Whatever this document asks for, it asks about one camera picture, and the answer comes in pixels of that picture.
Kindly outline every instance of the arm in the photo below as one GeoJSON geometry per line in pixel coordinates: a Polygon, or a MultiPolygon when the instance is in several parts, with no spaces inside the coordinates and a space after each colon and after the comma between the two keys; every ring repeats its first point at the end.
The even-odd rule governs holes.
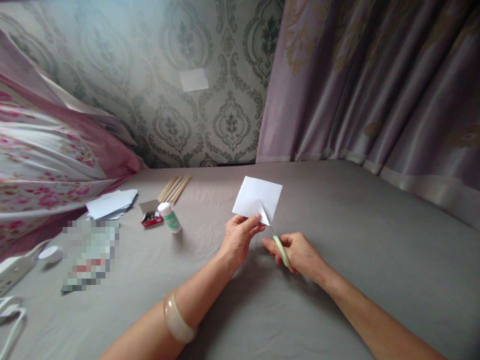
{"type": "MultiPolygon", "coordinates": [[[[302,233],[282,235],[280,241],[290,271],[302,273],[332,297],[375,359],[445,359],[332,269],[302,233]]],[[[262,243],[280,265],[276,244],[267,238],[262,243]]]]}
{"type": "MultiPolygon", "coordinates": [[[[245,261],[252,237],[265,230],[259,224],[259,217],[234,216],[226,225],[223,244],[217,255],[177,288],[178,312],[190,327],[196,328],[200,324],[245,261]]],[[[170,334],[164,319],[164,307],[163,300],[152,307],[110,346],[100,360],[176,359],[185,344],[170,334]]]]}

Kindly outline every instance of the mattress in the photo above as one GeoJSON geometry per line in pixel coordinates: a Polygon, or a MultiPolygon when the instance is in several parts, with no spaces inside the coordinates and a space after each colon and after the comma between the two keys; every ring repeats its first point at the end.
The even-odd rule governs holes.
{"type": "MultiPolygon", "coordinates": [[[[283,185],[272,225],[301,231],[340,274],[449,359],[478,359],[480,234],[344,160],[143,170],[119,219],[111,271],[61,296],[69,259],[36,267],[8,295],[25,298],[27,322],[10,359],[97,359],[167,292],[220,248],[244,176],[283,185]],[[143,228],[139,203],[174,175],[192,174],[175,212],[183,226],[143,228]]],[[[256,235],[181,359],[372,359],[330,297],[291,274],[256,235]]],[[[54,244],[68,246],[60,234],[54,244]]],[[[4,342],[12,324],[0,326],[4,342]]]]}

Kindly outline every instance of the damask pattern wallpaper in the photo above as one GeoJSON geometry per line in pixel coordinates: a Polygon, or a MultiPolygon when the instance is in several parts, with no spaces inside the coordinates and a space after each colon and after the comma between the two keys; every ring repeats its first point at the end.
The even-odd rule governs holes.
{"type": "Polygon", "coordinates": [[[39,0],[0,27],[57,84],[118,118],[151,168],[250,162],[283,0],[39,0]],[[178,72],[205,68],[183,92],[178,72]]]}

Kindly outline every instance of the wooden stick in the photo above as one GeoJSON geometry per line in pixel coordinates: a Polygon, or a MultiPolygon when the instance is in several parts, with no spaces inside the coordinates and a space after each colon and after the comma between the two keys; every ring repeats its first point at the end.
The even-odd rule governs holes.
{"type": "Polygon", "coordinates": [[[160,201],[167,194],[167,192],[172,187],[172,184],[175,182],[176,179],[177,179],[177,176],[174,176],[171,178],[170,182],[167,184],[167,186],[165,186],[160,196],[156,198],[158,201],[160,201]]]}
{"type": "Polygon", "coordinates": [[[177,183],[179,182],[180,179],[181,179],[181,176],[175,176],[175,179],[170,184],[170,187],[165,191],[165,194],[163,194],[163,196],[160,198],[160,200],[158,200],[159,203],[164,203],[165,202],[166,198],[168,198],[170,196],[170,193],[175,188],[175,186],[177,185],[177,183]]]}
{"type": "Polygon", "coordinates": [[[178,194],[175,196],[175,198],[173,199],[173,204],[176,204],[177,203],[177,200],[179,199],[180,195],[182,195],[182,193],[184,192],[184,189],[185,187],[187,186],[187,184],[189,183],[190,179],[192,178],[192,175],[188,175],[186,177],[186,181],[184,182],[181,190],[178,192],[178,194]]]}
{"type": "Polygon", "coordinates": [[[178,187],[175,189],[175,191],[173,191],[172,193],[170,193],[170,199],[168,200],[169,202],[172,202],[173,199],[175,198],[175,195],[177,195],[177,193],[180,191],[180,189],[182,188],[183,184],[185,181],[187,181],[187,178],[189,176],[185,176],[185,178],[181,181],[181,183],[178,185],[178,187]]]}
{"type": "Polygon", "coordinates": [[[163,188],[163,191],[160,193],[160,195],[158,195],[158,197],[156,198],[158,201],[160,201],[160,199],[162,198],[163,195],[165,195],[165,192],[167,191],[167,189],[172,185],[172,183],[174,182],[176,176],[172,176],[170,181],[168,182],[168,184],[163,188]]]}
{"type": "Polygon", "coordinates": [[[160,203],[164,203],[169,198],[172,190],[175,189],[175,187],[177,186],[177,184],[180,182],[181,179],[182,179],[181,176],[177,176],[177,179],[171,185],[170,189],[168,189],[168,191],[165,193],[165,195],[160,199],[160,203]]]}
{"type": "Polygon", "coordinates": [[[162,200],[163,198],[165,198],[165,196],[170,192],[170,190],[172,189],[172,185],[175,183],[175,180],[177,180],[177,177],[178,176],[174,176],[173,177],[173,180],[172,182],[170,182],[168,184],[168,186],[165,188],[165,190],[162,192],[162,195],[158,197],[158,202],[160,202],[160,200],[162,200]]]}

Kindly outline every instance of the purple curtain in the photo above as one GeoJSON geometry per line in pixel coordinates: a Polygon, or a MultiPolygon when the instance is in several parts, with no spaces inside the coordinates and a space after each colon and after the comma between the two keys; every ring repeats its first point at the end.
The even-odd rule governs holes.
{"type": "Polygon", "coordinates": [[[287,1],[257,163],[326,159],[480,230],[477,1],[287,1]]]}

